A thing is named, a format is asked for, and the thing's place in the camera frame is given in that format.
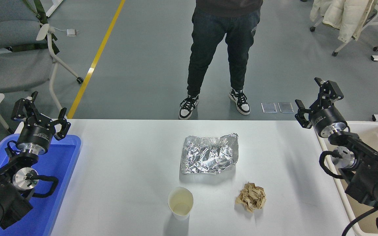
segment crumpled aluminum foil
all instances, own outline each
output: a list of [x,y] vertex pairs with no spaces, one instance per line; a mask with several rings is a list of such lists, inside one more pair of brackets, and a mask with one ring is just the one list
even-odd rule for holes
[[237,133],[220,138],[186,137],[180,170],[183,174],[219,174],[233,167],[239,159],[238,138]]

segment brown crumpled paper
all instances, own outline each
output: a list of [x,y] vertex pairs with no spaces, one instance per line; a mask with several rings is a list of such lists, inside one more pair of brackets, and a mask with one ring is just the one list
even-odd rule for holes
[[247,183],[236,197],[236,204],[243,204],[248,212],[254,209],[262,209],[266,201],[265,191],[254,183]]

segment white paper cup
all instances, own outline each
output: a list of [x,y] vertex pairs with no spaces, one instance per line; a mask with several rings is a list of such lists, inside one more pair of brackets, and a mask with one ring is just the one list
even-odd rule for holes
[[186,188],[177,187],[168,195],[168,207],[179,221],[184,221],[189,217],[192,206],[193,195]]

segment black jeans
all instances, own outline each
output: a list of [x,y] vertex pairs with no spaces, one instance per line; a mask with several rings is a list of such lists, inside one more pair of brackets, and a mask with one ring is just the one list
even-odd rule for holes
[[189,62],[188,95],[200,93],[205,73],[225,34],[231,87],[235,90],[243,89],[249,48],[253,45],[253,36],[260,19],[261,9],[234,18],[218,17],[195,9],[192,16],[193,44]]

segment shoe sole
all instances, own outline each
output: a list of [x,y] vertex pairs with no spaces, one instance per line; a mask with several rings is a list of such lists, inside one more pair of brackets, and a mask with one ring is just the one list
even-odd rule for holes
[[238,106],[237,106],[237,100],[235,100],[233,98],[233,96],[231,94],[228,94],[228,97],[236,104],[236,109],[239,111],[240,114],[242,115],[249,115],[250,114],[250,111],[249,112],[244,112],[242,111]]
[[[198,103],[199,103],[199,100],[197,100],[196,101],[196,103],[195,103],[195,108],[194,109],[196,109],[196,106],[198,105]],[[192,112],[188,115],[188,117],[186,117],[186,118],[183,118],[183,117],[181,117],[180,116],[180,113],[179,113],[179,120],[187,120],[187,119],[189,119],[191,116],[192,116]]]

